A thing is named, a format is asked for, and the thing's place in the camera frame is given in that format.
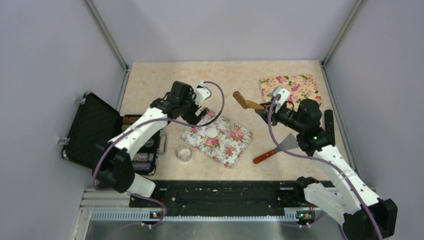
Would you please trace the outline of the wooden dough roller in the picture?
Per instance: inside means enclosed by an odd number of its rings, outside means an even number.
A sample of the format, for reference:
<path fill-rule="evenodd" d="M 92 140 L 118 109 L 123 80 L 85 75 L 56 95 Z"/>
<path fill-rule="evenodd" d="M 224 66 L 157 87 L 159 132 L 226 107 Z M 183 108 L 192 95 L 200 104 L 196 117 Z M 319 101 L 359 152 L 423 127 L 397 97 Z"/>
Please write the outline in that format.
<path fill-rule="evenodd" d="M 233 98 L 240 104 L 243 109 L 253 109 L 264 111 L 266 108 L 259 103 L 253 102 L 251 100 L 246 100 L 239 91 L 234 91 L 232 93 Z"/>

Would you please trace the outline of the white dough piece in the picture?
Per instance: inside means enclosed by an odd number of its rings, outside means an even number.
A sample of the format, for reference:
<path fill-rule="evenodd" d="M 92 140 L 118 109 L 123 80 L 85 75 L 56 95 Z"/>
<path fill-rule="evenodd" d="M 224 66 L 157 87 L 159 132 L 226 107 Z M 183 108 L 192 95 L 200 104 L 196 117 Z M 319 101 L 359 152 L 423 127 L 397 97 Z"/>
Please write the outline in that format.
<path fill-rule="evenodd" d="M 205 130 L 205 135 L 208 138 L 216 138 L 218 136 L 218 130 L 214 127 L 209 127 Z"/>

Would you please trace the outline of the white floral tray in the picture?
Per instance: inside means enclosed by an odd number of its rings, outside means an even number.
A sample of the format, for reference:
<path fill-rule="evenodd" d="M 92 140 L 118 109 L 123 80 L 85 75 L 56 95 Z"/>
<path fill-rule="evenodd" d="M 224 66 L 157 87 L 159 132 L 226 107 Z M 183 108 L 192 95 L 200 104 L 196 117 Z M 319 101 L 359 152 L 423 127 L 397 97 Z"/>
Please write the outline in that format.
<path fill-rule="evenodd" d="M 218 135 L 209 138 L 207 128 L 216 128 Z M 186 127 L 180 134 L 182 140 L 199 150 L 213 161 L 226 168 L 232 168 L 253 138 L 246 127 L 221 115 L 216 121 L 204 127 Z"/>

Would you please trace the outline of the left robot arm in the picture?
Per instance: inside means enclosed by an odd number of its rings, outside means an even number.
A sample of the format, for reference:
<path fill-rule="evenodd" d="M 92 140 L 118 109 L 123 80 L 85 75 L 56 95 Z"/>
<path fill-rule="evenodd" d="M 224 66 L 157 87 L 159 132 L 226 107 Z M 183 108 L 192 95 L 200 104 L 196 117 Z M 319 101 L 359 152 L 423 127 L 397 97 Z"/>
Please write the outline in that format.
<path fill-rule="evenodd" d="M 171 90 L 155 99 L 135 123 L 106 143 L 96 145 L 100 157 L 93 165 L 92 183 L 99 181 L 118 193 L 139 195 L 147 206 L 156 206 L 161 198 L 156 184 L 136 173 L 132 161 L 148 140 L 178 118 L 187 126 L 199 123 L 207 111 L 197 111 L 211 95 L 203 82 L 193 88 L 175 81 Z"/>

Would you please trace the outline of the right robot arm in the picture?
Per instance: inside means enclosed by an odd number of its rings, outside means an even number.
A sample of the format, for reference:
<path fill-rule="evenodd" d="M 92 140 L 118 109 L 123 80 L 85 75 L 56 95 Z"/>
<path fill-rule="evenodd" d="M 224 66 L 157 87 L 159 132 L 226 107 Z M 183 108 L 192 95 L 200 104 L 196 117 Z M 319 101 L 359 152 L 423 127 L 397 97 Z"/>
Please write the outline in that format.
<path fill-rule="evenodd" d="M 276 107 L 277 97 L 255 110 L 268 125 L 268 130 L 282 124 L 297 132 L 296 141 L 328 176 L 338 190 L 336 195 L 313 177 L 299 177 L 293 200 L 299 206 L 309 203 L 322 209 L 341 227 L 347 240 L 384 240 L 395 233 L 398 207 L 390 198 L 382 199 L 351 168 L 335 144 L 334 126 L 321 127 L 322 112 L 318 102 L 304 99 L 297 110 Z"/>

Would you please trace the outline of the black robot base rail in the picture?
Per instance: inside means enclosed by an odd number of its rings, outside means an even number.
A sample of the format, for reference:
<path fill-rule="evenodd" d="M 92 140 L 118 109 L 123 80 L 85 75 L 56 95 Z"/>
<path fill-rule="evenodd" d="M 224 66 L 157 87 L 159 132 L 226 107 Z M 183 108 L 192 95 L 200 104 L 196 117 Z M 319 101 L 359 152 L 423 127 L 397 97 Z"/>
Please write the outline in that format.
<path fill-rule="evenodd" d="M 267 180 L 157 180 L 153 201 L 130 197 L 131 208 L 164 204 L 169 217 L 280 217 L 289 210 L 305 219 L 316 206 L 300 199 L 295 182 Z"/>

